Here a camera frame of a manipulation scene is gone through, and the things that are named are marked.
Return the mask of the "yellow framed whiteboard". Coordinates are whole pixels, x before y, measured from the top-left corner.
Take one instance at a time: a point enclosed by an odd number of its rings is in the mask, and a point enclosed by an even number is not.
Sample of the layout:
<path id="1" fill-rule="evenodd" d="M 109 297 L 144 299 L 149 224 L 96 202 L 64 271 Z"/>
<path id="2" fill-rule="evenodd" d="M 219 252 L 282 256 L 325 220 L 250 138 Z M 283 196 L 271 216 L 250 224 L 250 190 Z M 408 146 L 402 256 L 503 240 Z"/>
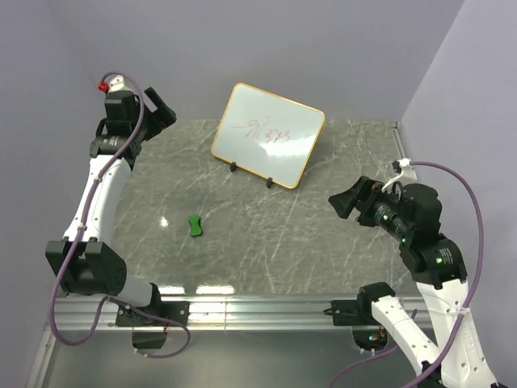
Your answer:
<path id="1" fill-rule="evenodd" d="M 211 153 L 284 188 L 298 186 L 324 126 L 324 112 L 238 83 L 234 86 Z"/>

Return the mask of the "green whiteboard eraser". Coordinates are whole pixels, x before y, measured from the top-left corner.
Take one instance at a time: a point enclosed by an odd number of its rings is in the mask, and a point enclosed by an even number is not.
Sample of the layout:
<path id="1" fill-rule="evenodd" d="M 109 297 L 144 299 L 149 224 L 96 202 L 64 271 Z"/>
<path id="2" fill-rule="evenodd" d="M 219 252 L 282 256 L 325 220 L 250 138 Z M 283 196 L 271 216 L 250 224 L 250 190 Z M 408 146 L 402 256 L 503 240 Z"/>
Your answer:
<path id="1" fill-rule="evenodd" d="M 194 214 L 188 217 L 188 223 L 190 226 L 190 236 L 198 237 L 203 234 L 201 227 L 201 217 L 198 214 Z"/>

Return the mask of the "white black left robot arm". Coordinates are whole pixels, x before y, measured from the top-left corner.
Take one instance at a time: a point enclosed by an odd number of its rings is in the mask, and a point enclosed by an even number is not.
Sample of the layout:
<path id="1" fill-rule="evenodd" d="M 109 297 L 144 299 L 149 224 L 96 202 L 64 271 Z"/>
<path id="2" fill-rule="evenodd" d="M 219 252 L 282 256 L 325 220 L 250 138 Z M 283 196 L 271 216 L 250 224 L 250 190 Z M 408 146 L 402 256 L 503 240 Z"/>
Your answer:
<path id="1" fill-rule="evenodd" d="M 113 86 L 107 93 L 106 116 L 90 144 L 89 175 L 78 210 L 63 237 L 48 242 L 45 256 L 60 290 L 114 297 L 135 306 L 134 314 L 145 325 L 154 325 L 164 308 L 156 285 L 130 276 L 124 259 L 111 248 L 116 208 L 143 142 L 176 121 L 152 87 L 145 95 L 154 110 L 127 87 Z"/>

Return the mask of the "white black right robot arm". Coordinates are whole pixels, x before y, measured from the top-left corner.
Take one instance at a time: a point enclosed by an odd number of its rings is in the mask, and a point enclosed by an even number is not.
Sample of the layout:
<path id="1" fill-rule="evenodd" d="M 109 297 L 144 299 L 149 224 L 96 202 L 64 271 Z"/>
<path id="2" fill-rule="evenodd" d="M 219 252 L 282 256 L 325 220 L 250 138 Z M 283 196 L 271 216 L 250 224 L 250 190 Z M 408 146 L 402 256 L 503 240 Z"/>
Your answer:
<path id="1" fill-rule="evenodd" d="M 379 323 L 391 335 L 415 371 L 411 387 L 500 387 L 466 305 L 472 285 L 463 255 L 440 231 L 442 204 L 437 191 L 420 183 L 395 183 L 388 191 L 383 186 L 362 176 L 345 192 L 330 196 L 329 202 L 342 219 L 357 210 L 361 226 L 378 226 L 397 240 L 435 339 L 419 328 L 386 283 L 360 289 L 359 318 Z"/>

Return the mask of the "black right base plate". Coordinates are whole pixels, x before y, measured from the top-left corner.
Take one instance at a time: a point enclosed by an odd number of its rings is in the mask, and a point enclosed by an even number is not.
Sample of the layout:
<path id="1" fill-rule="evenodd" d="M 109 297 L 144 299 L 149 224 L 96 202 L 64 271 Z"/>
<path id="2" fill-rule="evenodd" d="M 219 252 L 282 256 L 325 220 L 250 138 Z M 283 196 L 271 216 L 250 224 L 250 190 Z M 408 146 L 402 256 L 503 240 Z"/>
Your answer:
<path id="1" fill-rule="evenodd" d="M 331 317 L 335 327 L 374 326 L 377 321 L 357 300 L 333 300 L 323 314 Z"/>

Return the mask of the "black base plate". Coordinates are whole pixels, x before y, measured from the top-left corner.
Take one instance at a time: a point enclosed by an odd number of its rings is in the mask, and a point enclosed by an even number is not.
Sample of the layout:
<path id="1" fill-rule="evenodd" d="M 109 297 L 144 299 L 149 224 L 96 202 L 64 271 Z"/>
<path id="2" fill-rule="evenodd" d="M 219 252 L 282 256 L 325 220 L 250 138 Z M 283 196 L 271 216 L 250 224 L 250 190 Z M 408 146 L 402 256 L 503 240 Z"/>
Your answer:
<path id="1" fill-rule="evenodd" d="M 377 321 L 357 300 L 333 300 L 323 314 L 331 317 L 335 327 L 374 326 Z"/>
<path id="2" fill-rule="evenodd" d="M 173 320 L 184 326 L 187 325 L 189 303 L 185 301 L 161 302 L 156 306 L 137 307 L 137 309 L 148 315 Z M 117 327 L 158 327 L 169 326 L 170 324 L 154 318 L 147 318 L 138 314 L 131 307 L 120 306 L 116 315 L 115 325 Z"/>

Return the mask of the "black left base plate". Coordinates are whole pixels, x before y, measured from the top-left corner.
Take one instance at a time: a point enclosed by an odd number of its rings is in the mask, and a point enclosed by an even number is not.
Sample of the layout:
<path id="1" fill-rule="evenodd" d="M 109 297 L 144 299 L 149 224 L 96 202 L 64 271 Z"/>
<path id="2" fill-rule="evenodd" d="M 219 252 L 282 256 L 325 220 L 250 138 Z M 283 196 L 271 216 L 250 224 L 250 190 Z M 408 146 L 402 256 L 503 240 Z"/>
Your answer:
<path id="1" fill-rule="evenodd" d="M 137 309 L 148 315 L 173 320 L 184 326 L 187 325 L 189 303 L 185 301 L 161 302 L 156 306 L 137 307 Z M 131 307 L 120 306 L 116 315 L 115 325 L 117 327 L 158 327 L 169 326 L 170 324 L 154 318 L 147 318 L 138 314 Z"/>

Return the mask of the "aluminium mounting rail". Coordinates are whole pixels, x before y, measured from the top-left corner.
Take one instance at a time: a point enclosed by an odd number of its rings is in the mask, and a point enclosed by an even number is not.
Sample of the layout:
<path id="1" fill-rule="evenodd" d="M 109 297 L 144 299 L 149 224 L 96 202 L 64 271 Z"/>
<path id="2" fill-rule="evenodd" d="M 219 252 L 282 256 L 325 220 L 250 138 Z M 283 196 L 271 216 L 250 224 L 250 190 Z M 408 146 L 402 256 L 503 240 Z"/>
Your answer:
<path id="1" fill-rule="evenodd" d="M 168 296 L 172 302 L 188 302 L 190 331 L 325 331 L 335 330 L 323 310 L 335 295 L 294 296 Z M 57 299 L 55 312 L 64 334 L 87 331 L 95 317 L 98 297 Z"/>

